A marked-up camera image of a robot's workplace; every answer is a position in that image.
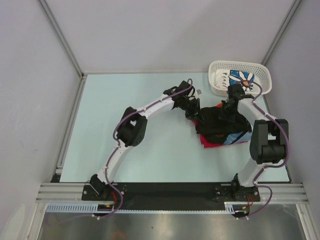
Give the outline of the black printed t-shirt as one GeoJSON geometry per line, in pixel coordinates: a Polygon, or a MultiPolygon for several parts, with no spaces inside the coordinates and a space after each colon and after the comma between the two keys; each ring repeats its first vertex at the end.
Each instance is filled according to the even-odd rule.
{"type": "Polygon", "coordinates": [[[213,128],[217,133],[233,134],[240,132],[252,132],[251,124],[241,114],[235,115],[235,122],[228,122],[219,119],[220,107],[203,107],[201,111],[201,119],[195,120],[204,126],[213,128]]]}
{"type": "Polygon", "coordinates": [[[242,131],[238,133],[210,135],[207,141],[211,144],[232,145],[242,142],[248,142],[251,139],[251,136],[252,133],[250,131],[242,131]]]}

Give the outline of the red t-shirt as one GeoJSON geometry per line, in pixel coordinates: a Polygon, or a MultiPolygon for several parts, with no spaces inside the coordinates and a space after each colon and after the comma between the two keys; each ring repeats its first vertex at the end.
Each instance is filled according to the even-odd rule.
{"type": "Polygon", "coordinates": [[[217,148],[224,145],[226,135],[217,133],[212,127],[205,126],[195,120],[191,121],[195,126],[195,131],[199,135],[200,143],[204,148],[217,148]]]}

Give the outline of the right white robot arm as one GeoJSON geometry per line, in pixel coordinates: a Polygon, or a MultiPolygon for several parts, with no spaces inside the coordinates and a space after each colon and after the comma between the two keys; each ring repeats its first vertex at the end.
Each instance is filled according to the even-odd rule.
{"type": "Polygon", "coordinates": [[[250,159],[231,181],[230,194],[237,201],[262,188],[257,183],[264,172],[284,167],[290,155],[288,121],[267,114],[256,104],[257,98],[246,94],[241,84],[232,84],[227,88],[227,100],[222,102],[219,114],[220,119],[230,123],[240,114],[252,129],[250,159]]]}

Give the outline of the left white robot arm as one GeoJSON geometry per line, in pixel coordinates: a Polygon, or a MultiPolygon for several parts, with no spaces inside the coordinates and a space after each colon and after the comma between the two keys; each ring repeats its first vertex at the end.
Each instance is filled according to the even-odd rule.
{"type": "Polygon", "coordinates": [[[148,120],[174,108],[180,108],[191,116],[200,112],[198,94],[191,78],[182,81],[179,86],[165,90],[159,98],[145,106],[127,107],[112,133],[115,146],[110,156],[89,181],[93,194],[98,199],[107,199],[111,189],[119,191],[113,186],[115,175],[125,156],[143,141],[148,120]]]}

